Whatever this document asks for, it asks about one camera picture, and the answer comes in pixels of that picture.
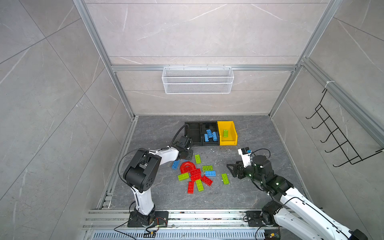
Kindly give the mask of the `black bin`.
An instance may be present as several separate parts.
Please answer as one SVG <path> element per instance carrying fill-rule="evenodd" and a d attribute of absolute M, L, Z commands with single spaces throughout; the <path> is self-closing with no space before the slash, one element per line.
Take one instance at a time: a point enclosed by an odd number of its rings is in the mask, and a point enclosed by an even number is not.
<path fill-rule="evenodd" d="M 201 133 L 203 146 L 218 146 L 220 136 L 217 122 L 202 122 Z"/>
<path fill-rule="evenodd" d="M 185 135 L 191 138 L 193 146 L 203 145 L 203 134 L 202 134 L 202 122 L 185 122 L 188 125 L 188 129 L 185 129 Z"/>

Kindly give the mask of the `yellow plastic bin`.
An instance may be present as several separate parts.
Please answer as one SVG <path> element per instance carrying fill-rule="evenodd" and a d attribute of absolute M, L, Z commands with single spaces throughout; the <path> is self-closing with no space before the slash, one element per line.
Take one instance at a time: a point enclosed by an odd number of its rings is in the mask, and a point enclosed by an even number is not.
<path fill-rule="evenodd" d="M 238 134 L 234 121 L 217 121 L 220 146 L 236 146 L 238 143 Z"/>

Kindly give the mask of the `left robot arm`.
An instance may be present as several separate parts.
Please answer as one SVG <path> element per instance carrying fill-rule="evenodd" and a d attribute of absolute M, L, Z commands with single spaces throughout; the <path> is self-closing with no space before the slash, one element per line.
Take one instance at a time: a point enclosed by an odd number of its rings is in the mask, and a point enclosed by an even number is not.
<path fill-rule="evenodd" d="M 183 125 L 174 135 L 171 143 L 159 150 L 134 149 L 132 160 L 119 174 L 119 178 L 133 191 L 137 217 L 143 225 L 152 224 L 155 219 L 155 204 L 152 200 L 151 186 L 154 183 L 159 166 L 168 162 L 186 159 L 192 147 L 189 137 L 189 125 Z"/>

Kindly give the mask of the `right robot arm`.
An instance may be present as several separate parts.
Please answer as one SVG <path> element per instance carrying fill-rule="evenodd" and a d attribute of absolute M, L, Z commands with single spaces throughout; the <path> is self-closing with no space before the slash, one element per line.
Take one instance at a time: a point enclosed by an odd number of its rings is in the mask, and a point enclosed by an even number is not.
<path fill-rule="evenodd" d="M 261 211 L 263 227 L 278 225 L 302 240 L 366 240 L 360 230 L 350 230 L 337 222 L 294 187 L 292 183 L 274 173 L 267 156 L 256 155 L 249 148 L 238 150 L 241 160 L 227 164 L 234 178 L 248 178 L 272 201 Z"/>

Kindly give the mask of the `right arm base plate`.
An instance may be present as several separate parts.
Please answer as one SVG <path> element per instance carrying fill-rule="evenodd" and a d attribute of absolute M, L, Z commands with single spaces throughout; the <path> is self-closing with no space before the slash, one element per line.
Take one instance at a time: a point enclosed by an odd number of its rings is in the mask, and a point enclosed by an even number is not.
<path fill-rule="evenodd" d="M 243 221 L 248 224 L 249 227 L 277 227 L 272 214 L 263 211 L 246 211 L 246 215 L 243 217 Z"/>

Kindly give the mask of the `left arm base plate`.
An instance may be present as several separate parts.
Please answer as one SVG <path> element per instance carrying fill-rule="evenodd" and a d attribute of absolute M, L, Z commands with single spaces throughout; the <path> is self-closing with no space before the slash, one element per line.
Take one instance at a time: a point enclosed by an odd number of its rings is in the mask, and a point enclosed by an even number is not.
<path fill-rule="evenodd" d="M 167 221 L 169 217 L 168 211 L 152 211 L 148 216 L 142 215 L 137 211 L 130 212 L 130 214 L 131 216 L 127 223 L 128 228 L 148 227 L 156 224 L 157 219 L 164 219 Z"/>

